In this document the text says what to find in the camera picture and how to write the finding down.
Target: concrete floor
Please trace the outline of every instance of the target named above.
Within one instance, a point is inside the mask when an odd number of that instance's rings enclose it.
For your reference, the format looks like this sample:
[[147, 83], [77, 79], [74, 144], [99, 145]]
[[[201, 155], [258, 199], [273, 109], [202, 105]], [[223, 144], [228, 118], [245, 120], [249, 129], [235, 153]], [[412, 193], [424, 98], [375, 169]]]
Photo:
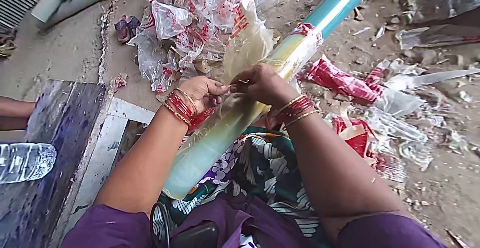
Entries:
[[[400, 56], [402, 51], [394, 38], [395, 32], [387, 31], [375, 42], [377, 44], [375, 47], [369, 40], [384, 22], [401, 12], [398, 4], [394, 0], [364, 1], [366, 9], [362, 10], [362, 15], [365, 20], [357, 22], [353, 17], [345, 20], [328, 37], [313, 60], [317, 60], [321, 53], [325, 53], [342, 69], [369, 71], [371, 62], [384, 58], [392, 60]], [[276, 28], [286, 36], [297, 21], [308, 15], [310, 7], [314, 7], [319, 2], [320, 0], [281, 0], [277, 7], [267, 12], [265, 16], [267, 26]], [[18, 33], [17, 50], [8, 60], [0, 63], [0, 95], [33, 101], [40, 94], [47, 78], [96, 82], [98, 58], [101, 52], [99, 18], [102, 14], [101, 6], [106, 7], [109, 4], [109, 1], [105, 1], [93, 5], [43, 34], [37, 34], [34, 21], [27, 16]], [[138, 66], [133, 62], [136, 48], [119, 44], [113, 28], [113, 23], [117, 22], [123, 14], [135, 15], [140, 19], [146, 4], [143, 0], [114, 2], [112, 23], [108, 29], [110, 45], [105, 59], [107, 63], [105, 78], [126, 72], [129, 75], [128, 85], [121, 88], [115, 96], [155, 111], [160, 103], [150, 89], [150, 82], [140, 76]], [[352, 33], [366, 26], [371, 27], [368, 32], [351, 36]], [[444, 54], [463, 54], [466, 64], [472, 63], [480, 55], [477, 44], [446, 47], [442, 50], [446, 50]], [[421, 51], [422, 49], [414, 50], [418, 54]], [[360, 56], [367, 57], [367, 64], [353, 63]], [[460, 68], [448, 65], [441, 67], [444, 70]], [[452, 81], [439, 84], [437, 87], [451, 92], [454, 96], [459, 89], [452, 87], [455, 80]], [[480, 100], [479, 89], [476, 84], [468, 84], [462, 88], [472, 94], [475, 100]], [[459, 130], [475, 127], [461, 133], [468, 140], [478, 142], [479, 111], [474, 107], [465, 108], [463, 104], [452, 103], [465, 121], [464, 124], [456, 127]], [[462, 235], [463, 240], [471, 247], [475, 247], [475, 244], [480, 245], [480, 235], [475, 233], [480, 232], [480, 194], [477, 192], [480, 186], [478, 173], [480, 161], [478, 159], [473, 154], [462, 156], [448, 153], [446, 149], [437, 149], [435, 160], [426, 172], [420, 172], [415, 166], [409, 167], [407, 196], [430, 203], [435, 202], [435, 204], [413, 210], [412, 213], [447, 244], [450, 244], [450, 241], [444, 231], [445, 228]], [[418, 190], [419, 185], [426, 186], [426, 190]]]

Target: fingers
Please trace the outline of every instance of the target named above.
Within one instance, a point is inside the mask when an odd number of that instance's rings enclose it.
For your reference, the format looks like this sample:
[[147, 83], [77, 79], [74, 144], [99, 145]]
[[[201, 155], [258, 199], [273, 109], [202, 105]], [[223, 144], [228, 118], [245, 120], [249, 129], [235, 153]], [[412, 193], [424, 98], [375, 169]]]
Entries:
[[229, 90], [227, 85], [224, 85], [212, 79], [207, 79], [206, 83], [208, 87], [208, 93], [212, 95], [219, 96], [225, 94]]
[[243, 71], [239, 74], [237, 74], [237, 76], [235, 76], [233, 79], [232, 79], [232, 82], [230, 84], [236, 84], [240, 81], [247, 81], [247, 80], [250, 80], [253, 75], [256, 73], [256, 69], [255, 69], [255, 66], [251, 69], [248, 69], [246, 71]]
[[247, 93], [248, 91], [248, 84], [246, 83], [242, 83], [242, 82], [238, 82], [236, 84], [233, 84], [230, 86], [230, 91], [232, 93], [236, 93], [236, 92], [241, 92], [241, 93]]

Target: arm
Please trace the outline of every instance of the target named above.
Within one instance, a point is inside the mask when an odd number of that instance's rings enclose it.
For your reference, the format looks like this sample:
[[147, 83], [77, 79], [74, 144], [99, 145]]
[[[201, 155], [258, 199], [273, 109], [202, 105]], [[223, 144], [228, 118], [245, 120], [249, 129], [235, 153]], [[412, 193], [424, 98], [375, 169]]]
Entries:
[[[266, 64], [240, 73], [232, 84], [232, 92], [246, 93], [277, 109], [299, 95]], [[287, 130], [305, 189], [332, 239], [358, 217], [384, 212], [406, 213], [388, 185], [319, 114], [304, 117]]]
[[[228, 88], [204, 76], [185, 81], [180, 89], [193, 100], [199, 112], [215, 105]], [[187, 106], [189, 101], [178, 94]], [[188, 126], [161, 106], [140, 139], [115, 167], [100, 189], [94, 205], [105, 204], [125, 212], [150, 214], [177, 154]]]
[[34, 102], [0, 97], [0, 131], [25, 129], [34, 108]]

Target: wooden plank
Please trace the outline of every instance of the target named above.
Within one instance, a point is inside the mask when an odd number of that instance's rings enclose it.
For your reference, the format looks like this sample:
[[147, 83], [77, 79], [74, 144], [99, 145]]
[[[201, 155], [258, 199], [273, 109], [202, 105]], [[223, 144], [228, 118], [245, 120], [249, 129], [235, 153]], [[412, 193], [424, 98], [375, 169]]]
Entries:
[[49, 244], [107, 92], [104, 84], [47, 82], [25, 138], [51, 143], [57, 160], [42, 179], [0, 185], [0, 246]]

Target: water bottle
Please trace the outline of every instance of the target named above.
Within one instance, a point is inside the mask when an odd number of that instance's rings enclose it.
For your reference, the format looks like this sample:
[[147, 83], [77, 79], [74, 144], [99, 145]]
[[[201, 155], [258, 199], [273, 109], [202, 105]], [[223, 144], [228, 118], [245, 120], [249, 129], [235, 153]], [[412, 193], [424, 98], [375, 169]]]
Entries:
[[57, 157], [50, 144], [0, 144], [0, 184], [37, 180], [52, 170]]

